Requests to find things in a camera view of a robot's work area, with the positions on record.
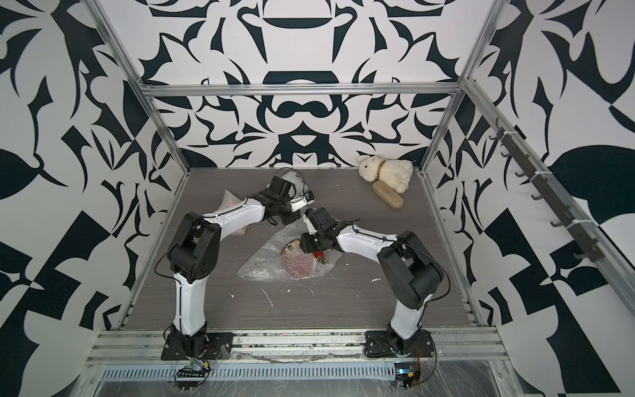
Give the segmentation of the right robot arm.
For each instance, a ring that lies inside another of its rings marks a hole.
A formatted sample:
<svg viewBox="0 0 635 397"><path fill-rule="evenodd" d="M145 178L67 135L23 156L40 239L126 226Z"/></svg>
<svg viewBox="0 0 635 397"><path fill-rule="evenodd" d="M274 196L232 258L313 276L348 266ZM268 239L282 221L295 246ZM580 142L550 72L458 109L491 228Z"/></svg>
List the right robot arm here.
<svg viewBox="0 0 635 397"><path fill-rule="evenodd" d="M303 252L335 250L380 265L397 299L387 331L399 345L414 342L422 331L426 305L446 277L418 237L410 231L394 235L365 230L353 221L335 219L325 208L306 210L303 220L308 227L300 238Z"/></svg>

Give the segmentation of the red floral dinner plate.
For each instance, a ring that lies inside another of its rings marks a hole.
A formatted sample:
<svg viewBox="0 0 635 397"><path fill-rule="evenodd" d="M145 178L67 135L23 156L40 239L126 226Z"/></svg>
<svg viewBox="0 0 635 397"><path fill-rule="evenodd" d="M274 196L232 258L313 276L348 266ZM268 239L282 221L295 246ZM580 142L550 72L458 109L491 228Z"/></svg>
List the red floral dinner plate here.
<svg viewBox="0 0 635 397"><path fill-rule="evenodd" d="M300 241L289 242L282 250L281 261L283 269L295 280L305 280L313 277L319 265L325 263L322 251L306 253L300 248Z"/></svg>

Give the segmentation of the clear bubble wrap sheet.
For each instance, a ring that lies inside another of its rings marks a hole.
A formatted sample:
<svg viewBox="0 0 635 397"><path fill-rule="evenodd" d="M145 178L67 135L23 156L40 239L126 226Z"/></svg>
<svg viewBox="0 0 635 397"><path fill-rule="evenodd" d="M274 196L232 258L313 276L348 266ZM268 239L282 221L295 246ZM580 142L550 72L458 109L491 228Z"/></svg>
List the clear bubble wrap sheet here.
<svg viewBox="0 0 635 397"><path fill-rule="evenodd" d="M247 281L303 281L293 279L282 267L281 253L291 241L298 239L308 231L303 221L299 220L285 226L275 233L236 273ZM336 265L342 253L335 250L323 251L325 263L319 265L312 278L325 276Z"/></svg>

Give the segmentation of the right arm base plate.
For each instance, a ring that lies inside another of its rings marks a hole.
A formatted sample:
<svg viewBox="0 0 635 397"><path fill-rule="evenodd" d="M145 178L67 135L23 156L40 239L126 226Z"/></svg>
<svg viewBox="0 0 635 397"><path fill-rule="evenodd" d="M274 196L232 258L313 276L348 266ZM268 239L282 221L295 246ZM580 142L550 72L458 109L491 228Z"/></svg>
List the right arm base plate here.
<svg viewBox="0 0 635 397"><path fill-rule="evenodd" d="M366 331L364 354L368 358L383 357L432 357L434 341L428 330L418 329L410 339L402 339L392 329Z"/></svg>

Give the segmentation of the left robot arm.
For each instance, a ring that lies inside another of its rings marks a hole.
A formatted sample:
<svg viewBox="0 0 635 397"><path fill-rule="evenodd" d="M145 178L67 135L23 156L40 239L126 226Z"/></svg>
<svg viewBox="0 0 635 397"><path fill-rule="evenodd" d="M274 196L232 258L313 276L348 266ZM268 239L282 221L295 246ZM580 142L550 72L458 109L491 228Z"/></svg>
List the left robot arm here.
<svg viewBox="0 0 635 397"><path fill-rule="evenodd" d="M221 242L240 229L267 221L289 225L314 202L314 194L296 173L275 176L264 190L213 213L188 213L180 223L165 257L175 281L175 319L170 342L189 357L207 346L204 296L208 277L218 263Z"/></svg>

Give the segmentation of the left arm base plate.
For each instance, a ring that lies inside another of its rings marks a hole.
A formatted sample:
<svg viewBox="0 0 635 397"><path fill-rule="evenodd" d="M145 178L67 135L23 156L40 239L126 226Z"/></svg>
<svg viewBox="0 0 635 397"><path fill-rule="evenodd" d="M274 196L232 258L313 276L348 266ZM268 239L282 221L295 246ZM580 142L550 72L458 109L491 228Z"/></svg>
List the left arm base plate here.
<svg viewBox="0 0 635 397"><path fill-rule="evenodd" d="M165 362L183 361L187 358L202 358L204 360L226 360L233 351L232 332L198 333L193 337L186 337L179 332L170 334L160 355Z"/></svg>

